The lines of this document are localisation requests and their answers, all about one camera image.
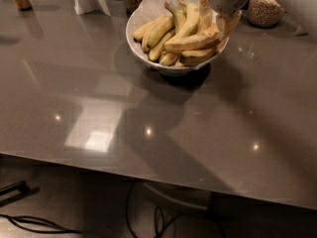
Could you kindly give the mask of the large top yellow banana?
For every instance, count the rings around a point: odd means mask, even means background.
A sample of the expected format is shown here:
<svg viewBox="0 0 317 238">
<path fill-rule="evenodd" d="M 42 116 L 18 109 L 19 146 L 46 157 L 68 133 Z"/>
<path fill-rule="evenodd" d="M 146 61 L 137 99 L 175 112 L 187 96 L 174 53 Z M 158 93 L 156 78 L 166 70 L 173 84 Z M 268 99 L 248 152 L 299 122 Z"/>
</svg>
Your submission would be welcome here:
<svg viewBox="0 0 317 238">
<path fill-rule="evenodd" d="M 172 53 L 182 53 L 184 51 L 201 50 L 206 47 L 212 46 L 217 42 L 222 42 L 218 38 L 219 29 L 216 21 L 208 29 L 180 39 L 170 39 L 163 44 L 163 48 Z"/>
</svg>

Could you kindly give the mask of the middle curved yellow banana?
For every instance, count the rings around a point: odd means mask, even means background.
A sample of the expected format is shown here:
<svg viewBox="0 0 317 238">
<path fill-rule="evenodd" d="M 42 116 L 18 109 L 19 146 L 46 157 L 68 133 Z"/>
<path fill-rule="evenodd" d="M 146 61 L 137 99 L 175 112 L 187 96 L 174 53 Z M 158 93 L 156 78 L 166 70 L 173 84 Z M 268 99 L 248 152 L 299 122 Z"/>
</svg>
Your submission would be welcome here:
<svg viewBox="0 0 317 238">
<path fill-rule="evenodd" d="M 199 23 L 199 6 L 197 3 L 178 0 L 179 10 L 173 9 L 167 2 L 164 8 L 169 11 L 174 20 L 175 39 L 190 36 Z"/>
</svg>

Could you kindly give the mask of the front lower yellow banana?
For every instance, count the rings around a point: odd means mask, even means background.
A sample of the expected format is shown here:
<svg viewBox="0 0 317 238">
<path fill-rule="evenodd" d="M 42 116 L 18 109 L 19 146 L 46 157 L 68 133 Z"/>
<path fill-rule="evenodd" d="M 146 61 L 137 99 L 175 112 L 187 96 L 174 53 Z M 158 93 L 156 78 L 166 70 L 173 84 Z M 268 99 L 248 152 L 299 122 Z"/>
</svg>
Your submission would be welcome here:
<svg viewBox="0 0 317 238">
<path fill-rule="evenodd" d="M 215 48 L 184 51 L 180 55 L 180 62 L 186 66 L 195 66 L 200 63 L 206 62 L 213 58 L 217 53 Z"/>
</svg>

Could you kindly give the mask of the white ceramic bowl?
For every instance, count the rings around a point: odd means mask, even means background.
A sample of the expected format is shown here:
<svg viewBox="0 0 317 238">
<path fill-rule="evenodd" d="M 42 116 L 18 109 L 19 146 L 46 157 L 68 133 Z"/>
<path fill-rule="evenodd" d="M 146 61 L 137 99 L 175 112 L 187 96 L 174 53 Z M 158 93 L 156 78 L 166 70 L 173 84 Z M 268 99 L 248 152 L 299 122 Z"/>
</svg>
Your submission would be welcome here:
<svg viewBox="0 0 317 238">
<path fill-rule="evenodd" d="M 159 60 L 150 61 L 148 59 L 149 52 L 145 52 L 143 50 L 143 41 L 141 41 L 140 43 L 137 43 L 134 41 L 133 35 L 134 35 L 135 31 L 140 27 L 133 25 L 131 17 L 130 17 L 130 19 L 128 20 L 127 26 L 126 26 L 126 39 L 127 39 L 127 42 L 129 44 L 129 47 L 130 47 L 133 55 L 136 58 L 138 58 L 141 62 L 143 62 L 145 64 L 145 66 L 154 68 L 157 71 L 159 71 L 160 73 L 167 75 L 167 76 L 186 75 L 186 74 L 189 74 L 191 71 L 198 70 L 201 67 L 209 64 L 212 60 L 215 60 L 225 50 L 227 43 L 229 41 L 229 38 L 222 41 L 220 43 L 220 48 L 217 50 L 216 55 L 213 58 L 207 60 L 206 62 L 200 63 L 200 64 L 195 65 L 195 66 L 185 66 L 185 65 L 182 65 L 179 63 L 177 63 L 173 66 L 163 66 L 163 65 L 159 64 Z"/>
</svg>

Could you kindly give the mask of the small bottom yellow banana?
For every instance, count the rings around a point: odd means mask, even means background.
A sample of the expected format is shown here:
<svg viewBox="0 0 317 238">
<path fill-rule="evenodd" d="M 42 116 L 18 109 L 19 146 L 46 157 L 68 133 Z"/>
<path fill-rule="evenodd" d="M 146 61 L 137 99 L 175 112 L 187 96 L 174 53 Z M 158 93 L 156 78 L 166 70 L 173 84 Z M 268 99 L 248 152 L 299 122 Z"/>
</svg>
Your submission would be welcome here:
<svg viewBox="0 0 317 238">
<path fill-rule="evenodd" d="M 158 63 L 163 66 L 173 66 L 179 58 L 180 53 L 163 52 L 158 59 Z"/>
</svg>

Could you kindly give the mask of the white paper bowl liner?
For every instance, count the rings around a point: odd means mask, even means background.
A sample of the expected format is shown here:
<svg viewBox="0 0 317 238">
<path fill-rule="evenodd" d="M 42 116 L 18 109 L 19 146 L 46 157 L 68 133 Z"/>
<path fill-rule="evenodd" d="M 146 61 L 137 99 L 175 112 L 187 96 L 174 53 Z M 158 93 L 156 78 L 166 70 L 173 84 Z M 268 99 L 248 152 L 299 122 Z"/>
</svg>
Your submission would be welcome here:
<svg viewBox="0 0 317 238">
<path fill-rule="evenodd" d="M 137 11 L 131 16 L 132 24 L 140 27 L 159 16 L 168 15 L 169 11 L 164 7 L 165 2 L 172 8 L 177 7 L 177 0 L 143 0 Z"/>
</svg>

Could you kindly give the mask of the lower left yellow banana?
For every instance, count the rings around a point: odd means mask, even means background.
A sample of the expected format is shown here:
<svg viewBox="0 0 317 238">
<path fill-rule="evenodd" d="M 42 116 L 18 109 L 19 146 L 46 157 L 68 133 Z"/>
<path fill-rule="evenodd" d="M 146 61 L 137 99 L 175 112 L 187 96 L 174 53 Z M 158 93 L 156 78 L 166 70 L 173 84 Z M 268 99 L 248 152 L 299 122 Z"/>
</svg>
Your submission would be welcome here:
<svg viewBox="0 0 317 238">
<path fill-rule="evenodd" d="M 150 61 L 157 61 L 161 55 L 162 52 L 162 46 L 163 44 L 171 39 L 175 35 L 175 29 L 171 29 L 168 32 L 164 34 L 164 36 L 158 41 L 158 43 L 150 49 L 150 52 L 148 54 L 148 59 Z"/>
</svg>

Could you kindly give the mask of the far left small banana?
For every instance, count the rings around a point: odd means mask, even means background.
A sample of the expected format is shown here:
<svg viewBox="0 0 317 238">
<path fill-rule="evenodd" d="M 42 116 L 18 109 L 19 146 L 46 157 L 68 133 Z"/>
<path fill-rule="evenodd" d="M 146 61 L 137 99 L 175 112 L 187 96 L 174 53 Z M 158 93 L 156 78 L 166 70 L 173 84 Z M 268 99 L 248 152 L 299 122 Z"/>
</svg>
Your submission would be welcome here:
<svg viewBox="0 0 317 238">
<path fill-rule="evenodd" d="M 142 40 L 146 40 L 150 34 L 150 29 L 153 24 L 154 21 L 150 21 L 138 28 L 133 35 L 134 41 L 140 43 Z"/>
</svg>

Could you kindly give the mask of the glass jar of grains right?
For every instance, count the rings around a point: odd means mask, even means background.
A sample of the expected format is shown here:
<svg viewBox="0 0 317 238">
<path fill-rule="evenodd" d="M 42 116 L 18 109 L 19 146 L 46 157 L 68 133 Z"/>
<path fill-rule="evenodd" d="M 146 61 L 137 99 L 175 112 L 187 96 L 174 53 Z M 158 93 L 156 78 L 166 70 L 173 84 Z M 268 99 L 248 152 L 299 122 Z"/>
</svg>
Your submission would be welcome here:
<svg viewBox="0 0 317 238">
<path fill-rule="evenodd" d="M 261 28 L 274 27 L 284 14 L 276 0 L 249 0 L 248 20 Z"/>
</svg>

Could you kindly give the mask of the black metal floor frame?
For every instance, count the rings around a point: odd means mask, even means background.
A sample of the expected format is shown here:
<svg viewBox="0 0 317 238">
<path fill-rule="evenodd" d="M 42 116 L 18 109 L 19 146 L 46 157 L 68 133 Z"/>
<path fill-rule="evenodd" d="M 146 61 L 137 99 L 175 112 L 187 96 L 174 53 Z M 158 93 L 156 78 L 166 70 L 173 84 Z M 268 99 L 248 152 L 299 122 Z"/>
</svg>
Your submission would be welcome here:
<svg viewBox="0 0 317 238">
<path fill-rule="evenodd" d="M 23 199 L 39 192 L 40 189 L 30 187 L 24 180 L 9 184 L 0 188 L 0 207 Z"/>
</svg>

